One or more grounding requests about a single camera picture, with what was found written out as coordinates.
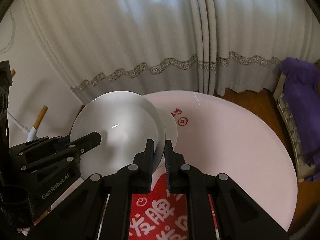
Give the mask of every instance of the white wall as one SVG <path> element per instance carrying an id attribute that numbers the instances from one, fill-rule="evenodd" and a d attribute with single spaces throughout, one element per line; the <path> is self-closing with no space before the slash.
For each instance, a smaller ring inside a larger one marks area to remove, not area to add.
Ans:
<path id="1" fill-rule="evenodd" d="M 40 124 L 37 136 L 67 135 L 82 105 L 38 46 L 29 29 L 20 1 L 11 6 L 16 22 L 12 48 L 0 54 L 0 61 L 10 60 L 16 70 L 9 91 L 9 112 L 24 126 L 32 127 L 43 105 L 48 111 Z M 9 11 L 0 23 L 0 50 L 10 41 L 12 20 Z M 9 120 L 10 145 L 26 141 L 27 136 Z"/>

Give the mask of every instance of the purple towel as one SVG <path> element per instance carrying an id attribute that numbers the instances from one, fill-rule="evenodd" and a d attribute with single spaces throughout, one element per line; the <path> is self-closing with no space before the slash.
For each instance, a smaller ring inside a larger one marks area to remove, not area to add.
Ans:
<path id="1" fill-rule="evenodd" d="M 279 69 L 286 75 L 284 98 L 296 123 L 306 163 L 316 167 L 315 174 L 305 180 L 316 181 L 320 178 L 320 100 L 316 92 L 320 70 L 290 57 Z"/>

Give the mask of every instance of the table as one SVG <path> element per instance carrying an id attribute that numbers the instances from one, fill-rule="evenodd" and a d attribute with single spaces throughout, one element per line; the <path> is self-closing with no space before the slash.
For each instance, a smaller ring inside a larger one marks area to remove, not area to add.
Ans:
<path id="1" fill-rule="evenodd" d="M 288 231 L 297 202 L 295 169 L 284 145 L 255 114 L 221 98 L 189 91 L 144 96 L 178 125 L 175 152 L 203 173 L 227 173 Z"/>

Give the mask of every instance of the sheer curtain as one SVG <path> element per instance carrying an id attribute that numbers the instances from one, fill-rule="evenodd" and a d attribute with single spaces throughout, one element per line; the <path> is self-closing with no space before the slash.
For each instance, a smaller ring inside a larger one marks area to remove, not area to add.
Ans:
<path id="1" fill-rule="evenodd" d="M 214 8 L 220 95 L 273 91 L 286 57 L 320 59 L 320 24 L 305 0 L 214 0 Z"/>
<path id="2" fill-rule="evenodd" d="M 190 0 L 23 0 L 23 6 L 39 45 L 84 103 L 113 90 L 199 90 Z"/>
<path id="3" fill-rule="evenodd" d="M 114 90 L 274 90 L 286 57 L 320 58 L 320 24 L 305 0 L 22 3 L 39 45 L 84 103 Z"/>

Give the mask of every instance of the black robotic claw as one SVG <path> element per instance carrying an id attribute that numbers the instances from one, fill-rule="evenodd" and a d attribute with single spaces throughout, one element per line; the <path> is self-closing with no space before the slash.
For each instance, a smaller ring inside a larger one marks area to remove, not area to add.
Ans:
<path id="1" fill-rule="evenodd" d="M 203 174 L 186 164 L 183 155 L 165 144 L 165 166 L 169 192 L 187 193 L 189 240 L 216 238 L 211 198 L 220 240 L 286 240 L 286 231 L 227 174 Z"/>

